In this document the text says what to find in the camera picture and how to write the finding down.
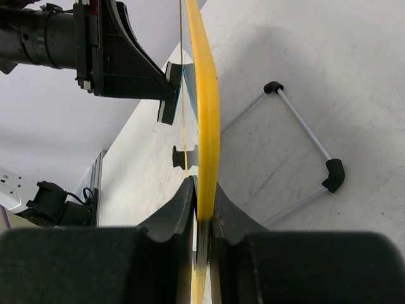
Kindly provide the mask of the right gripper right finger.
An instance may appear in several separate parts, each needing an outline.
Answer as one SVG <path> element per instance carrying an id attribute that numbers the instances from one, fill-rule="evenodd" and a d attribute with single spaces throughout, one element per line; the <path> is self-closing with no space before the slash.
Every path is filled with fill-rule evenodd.
<path id="1" fill-rule="evenodd" d="M 403 303 L 404 260 L 374 232 L 269 231 L 218 188 L 213 303 Z"/>

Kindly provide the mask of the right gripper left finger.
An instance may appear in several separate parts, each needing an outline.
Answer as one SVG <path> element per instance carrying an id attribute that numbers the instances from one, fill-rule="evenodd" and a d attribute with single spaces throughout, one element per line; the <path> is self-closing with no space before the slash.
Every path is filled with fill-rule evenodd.
<path id="1" fill-rule="evenodd" d="M 1 236 L 2 303 L 190 303 L 194 181 L 134 227 Z"/>

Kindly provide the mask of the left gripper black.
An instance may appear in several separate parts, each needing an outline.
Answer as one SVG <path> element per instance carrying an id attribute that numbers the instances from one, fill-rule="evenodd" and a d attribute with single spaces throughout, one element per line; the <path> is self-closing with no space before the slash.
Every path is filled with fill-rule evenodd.
<path id="1" fill-rule="evenodd" d="M 143 50 L 118 1 L 75 1 L 75 69 L 81 89 L 96 96 L 161 100 L 172 92 Z"/>

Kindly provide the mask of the blue whiteboard eraser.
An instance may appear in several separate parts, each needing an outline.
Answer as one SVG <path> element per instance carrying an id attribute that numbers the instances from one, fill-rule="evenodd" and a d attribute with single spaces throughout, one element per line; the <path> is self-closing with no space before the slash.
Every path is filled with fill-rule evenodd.
<path id="1" fill-rule="evenodd" d="M 191 107 L 194 112 L 194 116 L 197 118 L 195 64 L 188 63 L 181 65 L 178 63 L 171 63 L 169 61 L 166 65 L 165 77 L 167 83 L 171 85 L 172 92 L 160 100 L 157 122 L 173 125 L 178 99 L 182 88 L 182 79 L 185 80 Z"/>

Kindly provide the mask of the yellow framed whiteboard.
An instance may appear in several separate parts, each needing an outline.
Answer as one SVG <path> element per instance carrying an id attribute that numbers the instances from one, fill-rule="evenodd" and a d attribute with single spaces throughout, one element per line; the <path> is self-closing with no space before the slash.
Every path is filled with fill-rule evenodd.
<path id="1" fill-rule="evenodd" d="M 179 5 L 182 101 L 190 101 L 197 124 L 192 130 L 189 128 L 191 119 L 182 117 L 184 144 L 197 139 L 197 148 L 184 156 L 186 170 L 198 167 L 192 302 L 203 303 L 220 159 L 220 97 L 215 63 L 198 2 L 180 1 Z"/>

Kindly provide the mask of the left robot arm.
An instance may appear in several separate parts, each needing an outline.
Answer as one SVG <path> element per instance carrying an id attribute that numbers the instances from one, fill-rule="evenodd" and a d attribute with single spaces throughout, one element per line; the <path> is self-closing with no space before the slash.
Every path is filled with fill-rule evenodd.
<path id="1" fill-rule="evenodd" d="M 2 1 L 1 218 L 96 226 L 103 103 L 155 100 L 171 125 L 181 78 L 145 52 L 121 1 Z"/>

